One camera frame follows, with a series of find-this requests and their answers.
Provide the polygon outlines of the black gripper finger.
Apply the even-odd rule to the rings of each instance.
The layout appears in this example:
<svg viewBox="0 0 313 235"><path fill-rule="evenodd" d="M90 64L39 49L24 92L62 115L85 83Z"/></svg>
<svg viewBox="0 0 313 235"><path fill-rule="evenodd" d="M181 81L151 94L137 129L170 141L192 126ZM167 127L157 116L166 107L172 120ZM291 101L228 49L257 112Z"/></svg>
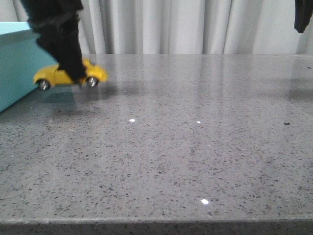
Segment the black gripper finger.
<svg viewBox="0 0 313 235"><path fill-rule="evenodd" d="M313 0L295 0L294 28L298 33L304 33L313 14Z"/></svg>

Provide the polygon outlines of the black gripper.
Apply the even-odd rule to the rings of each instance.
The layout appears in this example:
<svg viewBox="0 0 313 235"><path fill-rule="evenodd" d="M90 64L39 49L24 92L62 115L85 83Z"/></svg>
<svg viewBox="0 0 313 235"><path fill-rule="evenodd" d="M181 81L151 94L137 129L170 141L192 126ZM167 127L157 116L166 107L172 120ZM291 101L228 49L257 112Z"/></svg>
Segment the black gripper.
<svg viewBox="0 0 313 235"><path fill-rule="evenodd" d="M85 77L79 44L80 0L22 0L31 29L39 34L37 44L48 52L72 77Z"/></svg>

